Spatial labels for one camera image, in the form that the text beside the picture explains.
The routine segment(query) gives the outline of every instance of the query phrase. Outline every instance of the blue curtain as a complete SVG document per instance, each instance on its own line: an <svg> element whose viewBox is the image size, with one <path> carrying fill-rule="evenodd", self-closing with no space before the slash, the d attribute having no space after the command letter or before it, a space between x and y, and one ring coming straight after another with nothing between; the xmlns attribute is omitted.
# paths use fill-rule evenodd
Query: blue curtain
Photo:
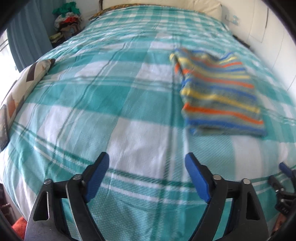
<svg viewBox="0 0 296 241"><path fill-rule="evenodd" d="M7 28L9 47L21 72L52 49L48 36L55 34L53 9L66 0L30 0Z"/></svg>

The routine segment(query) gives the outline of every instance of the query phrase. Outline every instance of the green cloth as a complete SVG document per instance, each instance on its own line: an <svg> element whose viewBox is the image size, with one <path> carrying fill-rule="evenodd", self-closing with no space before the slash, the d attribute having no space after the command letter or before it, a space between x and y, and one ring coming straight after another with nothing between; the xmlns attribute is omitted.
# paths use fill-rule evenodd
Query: green cloth
<svg viewBox="0 0 296 241"><path fill-rule="evenodd" d="M56 8L52 11L52 14L62 15L62 17L66 16L66 13L73 12L75 14L80 15L80 11L76 8L76 2L67 2L63 4L62 7Z"/></svg>

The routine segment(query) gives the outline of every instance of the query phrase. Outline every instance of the folded striped sweater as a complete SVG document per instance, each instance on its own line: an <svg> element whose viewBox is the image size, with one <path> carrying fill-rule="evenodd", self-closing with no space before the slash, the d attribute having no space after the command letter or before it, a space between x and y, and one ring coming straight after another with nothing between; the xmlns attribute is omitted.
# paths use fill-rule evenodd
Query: folded striped sweater
<svg viewBox="0 0 296 241"><path fill-rule="evenodd" d="M182 80L182 115L193 133L266 135L253 79L234 53L216 58L177 49L170 60Z"/></svg>

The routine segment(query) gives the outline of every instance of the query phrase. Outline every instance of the mattress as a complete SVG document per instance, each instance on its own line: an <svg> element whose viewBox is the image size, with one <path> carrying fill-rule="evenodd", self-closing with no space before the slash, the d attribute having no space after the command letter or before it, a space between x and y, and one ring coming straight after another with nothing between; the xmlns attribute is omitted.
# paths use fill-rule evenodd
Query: mattress
<svg viewBox="0 0 296 241"><path fill-rule="evenodd" d="M239 56L256 76L266 137L196 136L185 128L181 83L169 60L180 47ZM288 185L278 164L296 165L295 106L220 21L173 7L127 7L93 20L42 58L56 63L25 101L0 153L0 180L26 219L45 179L67 180L106 151L110 167L88 203L105 239L188 240L206 207L184 165L193 152L226 180L251 179L272 225L276 196L267 178L274 174Z"/></svg>

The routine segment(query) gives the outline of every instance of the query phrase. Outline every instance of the metal screw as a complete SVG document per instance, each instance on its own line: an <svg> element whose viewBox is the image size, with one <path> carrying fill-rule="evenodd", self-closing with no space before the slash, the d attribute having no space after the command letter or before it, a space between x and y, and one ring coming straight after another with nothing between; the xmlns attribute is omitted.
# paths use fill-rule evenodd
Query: metal screw
<svg viewBox="0 0 296 241"><path fill-rule="evenodd" d="M244 184L251 184L251 181L250 181L249 179L247 179L247 178L244 178L244 179L242 180L242 182L243 182Z"/></svg>
<svg viewBox="0 0 296 241"><path fill-rule="evenodd" d="M46 179L46 180L44 181L44 184L48 185L48 184L50 184L51 182L52 182L52 180L49 178L49 179Z"/></svg>
<svg viewBox="0 0 296 241"><path fill-rule="evenodd" d="M76 174L73 179L74 180L80 180L82 178L82 175L81 174Z"/></svg>
<svg viewBox="0 0 296 241"><path fill-rule="evenodd" d="M222 179L222 177L220 175L218 175L218 174L214 174L213 179L216 180L216 181L220 181Z"/></svg>

